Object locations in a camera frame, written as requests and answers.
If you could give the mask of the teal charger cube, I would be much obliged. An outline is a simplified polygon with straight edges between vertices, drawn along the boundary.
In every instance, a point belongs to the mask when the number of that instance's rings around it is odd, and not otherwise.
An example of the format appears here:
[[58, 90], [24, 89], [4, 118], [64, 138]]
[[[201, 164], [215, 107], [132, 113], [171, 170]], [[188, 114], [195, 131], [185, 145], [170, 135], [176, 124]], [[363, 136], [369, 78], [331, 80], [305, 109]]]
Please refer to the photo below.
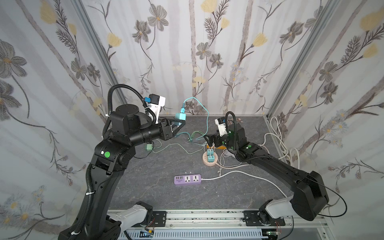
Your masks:
[[212, 150], [207, 150], [207, 159], [208, 159], [208, 162], [214, 162], [215, 161], [215, 152]]
[[179, 112], [179, 113], [175, 114], [175, 118], [178, 120], [185, 121], [186, 117], [187, 117], [187, 115], [184, 112]]

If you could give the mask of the orange power strip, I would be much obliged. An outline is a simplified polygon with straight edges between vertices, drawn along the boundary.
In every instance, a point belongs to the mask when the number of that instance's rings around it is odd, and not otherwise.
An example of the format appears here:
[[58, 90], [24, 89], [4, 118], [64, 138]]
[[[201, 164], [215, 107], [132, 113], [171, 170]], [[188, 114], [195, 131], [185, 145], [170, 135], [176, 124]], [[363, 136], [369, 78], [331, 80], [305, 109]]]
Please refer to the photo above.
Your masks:
[[209, 147], [208, 145], [207, 146], [207, 149], [220, 149], [220, 150], [225, 150], [226, 147], [225, 146], [219, 146], [219, 147], [215, 147], [215, 146], [212, 146], [212, 147]]

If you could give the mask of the purple power strip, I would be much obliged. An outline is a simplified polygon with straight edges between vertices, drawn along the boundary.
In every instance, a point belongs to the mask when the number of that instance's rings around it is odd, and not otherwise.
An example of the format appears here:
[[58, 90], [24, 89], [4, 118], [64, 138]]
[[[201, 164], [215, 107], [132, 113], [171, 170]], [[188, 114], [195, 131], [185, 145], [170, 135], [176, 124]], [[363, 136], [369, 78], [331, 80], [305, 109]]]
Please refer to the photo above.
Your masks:
[[187, 186], [187, 185], [199, 185], [202, 182], [200, 174], [196, 175], [182, 175], [174, 177], [174, 184], [177, 186]]

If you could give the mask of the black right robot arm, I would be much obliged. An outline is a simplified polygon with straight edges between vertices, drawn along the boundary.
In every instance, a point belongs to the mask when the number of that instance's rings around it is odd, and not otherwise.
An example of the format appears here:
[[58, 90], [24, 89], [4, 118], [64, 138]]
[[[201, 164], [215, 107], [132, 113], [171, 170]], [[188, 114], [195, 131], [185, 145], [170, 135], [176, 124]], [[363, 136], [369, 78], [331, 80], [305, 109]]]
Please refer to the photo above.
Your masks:
[[226, 134], [210, 134], [204, 137], [212, 147], [225, 146], [241, 163], [247, 163], [268, 172], [284, 183], [293, 196], [280, 200], [268, 200], [259, 208], [259, 221], [270, 224], [285, 216], [299, 216], [313, 221], [329, 203], [327, 188], [323, 178], [315, 171], [307, 173], [273, 157], [255, 143], [247, 140], [245, 130], [240, 125], [230, 125]]

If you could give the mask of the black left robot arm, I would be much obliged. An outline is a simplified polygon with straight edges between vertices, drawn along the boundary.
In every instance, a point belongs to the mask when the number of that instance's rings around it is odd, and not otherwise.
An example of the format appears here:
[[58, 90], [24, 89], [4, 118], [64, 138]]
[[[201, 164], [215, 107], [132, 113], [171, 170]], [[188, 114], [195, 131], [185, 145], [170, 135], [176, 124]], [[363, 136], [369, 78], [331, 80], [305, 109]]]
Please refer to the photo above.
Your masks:
[[[128, 89], [136, 94], [145, 111], [136, 105], [125, 104], [113, 108], [113, 93]], [[185, 110], [174, 118], [161, 118], [149, 107], [157, 96], [144, 98], [134, 88], [117, 84], [108, 92], [108, 117], [103, 128], [103, 140], [95, 147], [86, 170], [87, 191], [80, 211], [69, 228], [60, 232], [60, 240], [116, 240], [122, 222], [107, 214], [117, 184], [136, 154], [136, 146], [161, 139], [173, 138], [186, 124]]]

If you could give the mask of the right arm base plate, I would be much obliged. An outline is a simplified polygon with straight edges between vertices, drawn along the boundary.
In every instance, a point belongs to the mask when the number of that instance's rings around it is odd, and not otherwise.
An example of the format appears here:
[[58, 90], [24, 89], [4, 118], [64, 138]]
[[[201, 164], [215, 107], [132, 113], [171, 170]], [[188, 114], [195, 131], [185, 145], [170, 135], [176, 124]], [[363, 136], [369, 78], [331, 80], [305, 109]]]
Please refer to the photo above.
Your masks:
[[244, 211], [243, 214], [243, 221], [247, 227], [281, 227], [286, 225], [283, 217], [273, 219], [265, 211]]

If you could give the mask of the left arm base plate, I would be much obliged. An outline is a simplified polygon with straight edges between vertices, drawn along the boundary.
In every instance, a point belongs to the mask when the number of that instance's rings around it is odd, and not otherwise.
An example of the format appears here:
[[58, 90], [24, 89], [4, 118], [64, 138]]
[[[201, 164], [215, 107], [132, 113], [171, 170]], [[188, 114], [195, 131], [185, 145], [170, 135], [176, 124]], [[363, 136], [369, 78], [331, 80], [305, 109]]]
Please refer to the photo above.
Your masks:
[[166, 221], [167, 221], [166, 211], [154, 211], [152, 215], [152, 220], [147, 225], [147, 227], [151, 227], [151, 228], [165, 227]]

